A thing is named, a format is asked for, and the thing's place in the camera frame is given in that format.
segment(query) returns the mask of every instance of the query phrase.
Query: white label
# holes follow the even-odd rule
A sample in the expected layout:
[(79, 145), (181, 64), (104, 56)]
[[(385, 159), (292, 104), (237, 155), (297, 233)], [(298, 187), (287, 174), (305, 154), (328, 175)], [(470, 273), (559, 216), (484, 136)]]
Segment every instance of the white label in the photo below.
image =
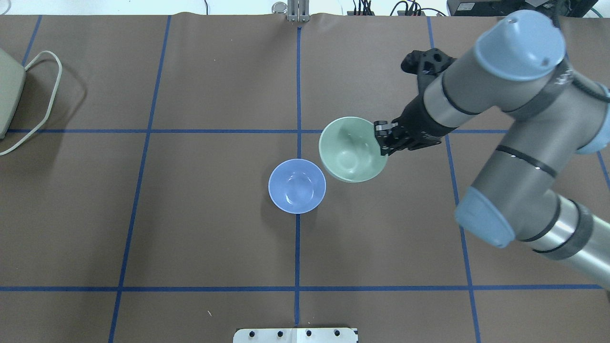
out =
[(469, 11), (475, 6), (474, 2), (465, 2), (463, 4), (459, 4), (457, 7), (458, 11)]

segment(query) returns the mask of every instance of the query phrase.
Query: robotic arm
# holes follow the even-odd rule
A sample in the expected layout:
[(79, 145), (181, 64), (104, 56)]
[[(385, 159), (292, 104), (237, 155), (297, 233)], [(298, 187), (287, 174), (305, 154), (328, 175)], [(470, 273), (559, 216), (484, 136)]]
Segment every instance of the robotic arm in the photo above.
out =
[(382, 155), (440, 143), (492, 106), (515, 119), (459, 203), (456, 221), (503, 248), (515, 238), (610, 289), (610, 225), (550, 187), (572, 154), (610, 142), (608, 89), (574, 71), (551, 20), (510, 14), (460, 59), (410, 53), (419, 95), (391, 123), (375, 122)]

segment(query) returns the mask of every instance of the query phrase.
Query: black device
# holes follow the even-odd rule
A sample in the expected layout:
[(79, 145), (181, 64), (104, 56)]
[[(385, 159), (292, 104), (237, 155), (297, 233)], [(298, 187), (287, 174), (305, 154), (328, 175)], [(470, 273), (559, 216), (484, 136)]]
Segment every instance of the black device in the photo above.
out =
[(535, 10), (552, 16), (556, 6), (564, 16), (582, 17), (597, 0), (447, 0), (452, 16), (505, 16), (518, 10)]

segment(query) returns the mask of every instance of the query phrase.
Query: white background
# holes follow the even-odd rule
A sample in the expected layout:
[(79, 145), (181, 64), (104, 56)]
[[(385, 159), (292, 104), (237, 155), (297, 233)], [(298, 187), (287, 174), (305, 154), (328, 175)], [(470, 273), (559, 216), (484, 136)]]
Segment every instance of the white background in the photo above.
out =
[[(211, 15), (260, 15), (271, 13), (277, 0), (207, 0)], [(397, 0), (373, 0), (375, 15), (389, 15)], [(447, 14), (446, 0), (418, 0), (422, 7), (432, 7)], [(0, 13), (11, 5), (8, 15), (169, 15), (179, 12), (205, 14), (203, 0), (0, 0)], [(351, 0), (310, 0), (314, 13), (347, 14)], [(397, 8), (404, 10), (404, 4)], [(599, 0), (595, 9), (610, 17), (610, 0)], [(589, 12), (586, 16), (596, 17)]]

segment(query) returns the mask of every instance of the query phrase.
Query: metal bracket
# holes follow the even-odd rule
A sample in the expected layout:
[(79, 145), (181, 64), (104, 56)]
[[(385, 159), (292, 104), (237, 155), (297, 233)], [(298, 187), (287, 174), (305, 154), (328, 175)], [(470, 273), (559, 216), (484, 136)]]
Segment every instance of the metal bracket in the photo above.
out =
[(355, 328), (241, 329), (233, 343), (357, 343)]
[(309, 0), (288, 0), (288, 21), (309, 21)]

